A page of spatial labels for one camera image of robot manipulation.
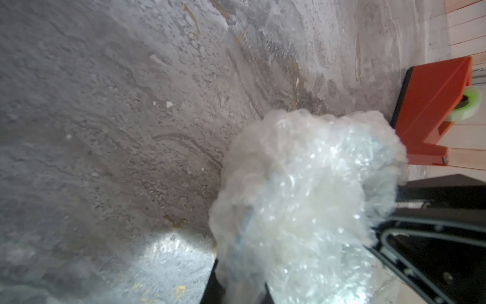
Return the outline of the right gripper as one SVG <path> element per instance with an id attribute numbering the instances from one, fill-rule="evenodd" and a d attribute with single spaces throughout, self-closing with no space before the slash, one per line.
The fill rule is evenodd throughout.
<path id="1" fill-rule="evenodd" d="M 408 182 L 370 252 L 427 303 L 485 303 L 485 182 L 461 174 Z"/>

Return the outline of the clear bubble wrap sheet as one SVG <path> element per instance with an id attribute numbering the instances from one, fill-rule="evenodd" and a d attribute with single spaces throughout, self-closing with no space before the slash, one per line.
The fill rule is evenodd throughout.
<path id="1" fill-rule="evenodd" d="M 405 146 L 379 111 L 275 110 L 224 157 L 209 211 L 224 303 L 368 303 L 374 228 L 406 180 Z"/>

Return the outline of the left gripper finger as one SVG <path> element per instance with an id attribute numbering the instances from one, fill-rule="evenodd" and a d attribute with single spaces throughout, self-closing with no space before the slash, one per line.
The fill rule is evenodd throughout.
<path id="1" fill-rule="evenodd" d="M 221 286 L 216 278 L 217 265 L 218 260 L 216 259 L 200 300 L 200 304 L 222 304 L 224 302 L 225 289 Z"/>

